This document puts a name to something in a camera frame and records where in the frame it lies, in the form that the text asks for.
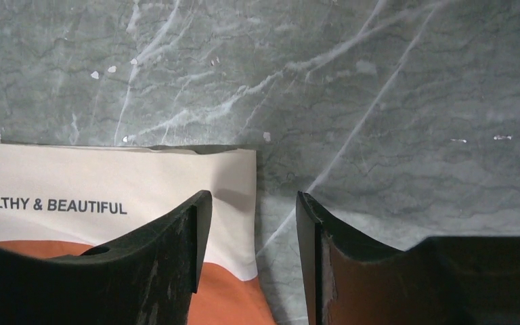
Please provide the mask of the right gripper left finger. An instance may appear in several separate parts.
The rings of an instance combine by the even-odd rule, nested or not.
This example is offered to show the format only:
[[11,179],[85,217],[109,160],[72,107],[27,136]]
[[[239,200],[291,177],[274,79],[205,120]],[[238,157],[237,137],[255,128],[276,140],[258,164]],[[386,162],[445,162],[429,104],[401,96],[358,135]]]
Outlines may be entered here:
[[0,248],[0,324],[186,324],[211,217],[202,190],[79,256]]

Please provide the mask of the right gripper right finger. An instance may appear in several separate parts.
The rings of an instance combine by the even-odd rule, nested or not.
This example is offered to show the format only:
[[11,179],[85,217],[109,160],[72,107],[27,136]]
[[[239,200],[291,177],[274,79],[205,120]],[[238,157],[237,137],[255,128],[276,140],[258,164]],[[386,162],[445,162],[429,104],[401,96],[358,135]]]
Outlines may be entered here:
[[401,251],[296,201],[310,324],[520,324],[520,236],[432,236]]

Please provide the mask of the orange cream underwear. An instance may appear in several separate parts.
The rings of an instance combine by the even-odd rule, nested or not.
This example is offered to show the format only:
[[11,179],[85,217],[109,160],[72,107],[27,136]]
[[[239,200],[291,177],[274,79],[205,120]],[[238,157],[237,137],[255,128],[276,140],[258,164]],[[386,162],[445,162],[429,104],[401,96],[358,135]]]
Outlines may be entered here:
[[151,150],[0,144],[0,246],[34,257],[80,254],[213,197],[190,324],[273,324],[255,256],[254,150]]

